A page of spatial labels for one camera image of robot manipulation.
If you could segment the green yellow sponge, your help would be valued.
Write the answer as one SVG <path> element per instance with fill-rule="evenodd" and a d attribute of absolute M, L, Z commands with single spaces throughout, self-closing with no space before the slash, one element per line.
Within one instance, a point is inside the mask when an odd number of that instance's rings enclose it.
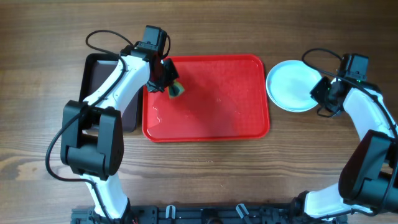
<path fill-rule="evenodd" d="M 182 84 L 176 80 L 168 87 L 169 98 L 176 98 L 185 91 Z"/>

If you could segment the light blue ceramic plate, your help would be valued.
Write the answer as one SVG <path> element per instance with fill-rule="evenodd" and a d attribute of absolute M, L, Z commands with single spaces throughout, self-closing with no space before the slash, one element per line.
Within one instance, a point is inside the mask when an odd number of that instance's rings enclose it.
<path fill-rule="evenodd" d="M 286 60 L 275 65 L 267 74 L 269 98 L 283 110 L 301 113 L 316 107 L 310 92 L 322 79 L 320 73 L 300 60 Z"/>

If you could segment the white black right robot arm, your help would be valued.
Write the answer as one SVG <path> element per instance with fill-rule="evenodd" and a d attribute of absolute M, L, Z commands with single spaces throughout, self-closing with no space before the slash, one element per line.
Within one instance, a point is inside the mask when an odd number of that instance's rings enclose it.
<path fill-rule="evenodd" d="M 329 220 L 349 213 L 396 213 L 397 126 L 384 106 L 380 89 L 366 82 L 351 87 L 324 77 L 310 95 L 327 110 L 334 106 L 346 112 L 360 143 L 338 183 L 306 193 L 304 214 Z"/>

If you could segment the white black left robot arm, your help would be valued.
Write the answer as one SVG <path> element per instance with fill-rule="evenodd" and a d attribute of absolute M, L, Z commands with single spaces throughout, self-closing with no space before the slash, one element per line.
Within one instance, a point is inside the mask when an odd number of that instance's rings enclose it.
<path fill-rule="evenodd" d="M 143 86 L 164 91 L 178 73 L 171 59 L 157 56 L 123 55 L 110 64 L 106 74 L 89 81 L 91 94 L 65 105 L 60 158 L 90 188 L 93 219 L 122 223 L 131 212 L 118 175 L 124 155 L 123 114 Z"/>

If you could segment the dark brown tray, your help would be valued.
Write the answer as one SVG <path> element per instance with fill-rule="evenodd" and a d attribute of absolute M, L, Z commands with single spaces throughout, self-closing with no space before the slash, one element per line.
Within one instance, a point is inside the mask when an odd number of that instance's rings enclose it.
<path fill-rule="evenodd" d="M 118 61 L 108 54 L 89 54 L 85 60 L 78 101 L 83 101 L 87 96 L 94 93 L 114 71 L 117 64 Z M 122 115 L 125 133 L 134 132 L 142 123 L 142 96 L 143 87 L 134 95 Z"/>

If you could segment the red plastic tray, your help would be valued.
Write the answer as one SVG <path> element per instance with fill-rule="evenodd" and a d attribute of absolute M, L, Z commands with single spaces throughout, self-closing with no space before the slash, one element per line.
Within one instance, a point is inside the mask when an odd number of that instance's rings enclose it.
<path fill-rule="evenodd" d="M 247 140 L 270 130 L 266 74 L 254 54 L 173 56 L 184 92 L 144 92 L 142 132 L 152 142 Z"/>

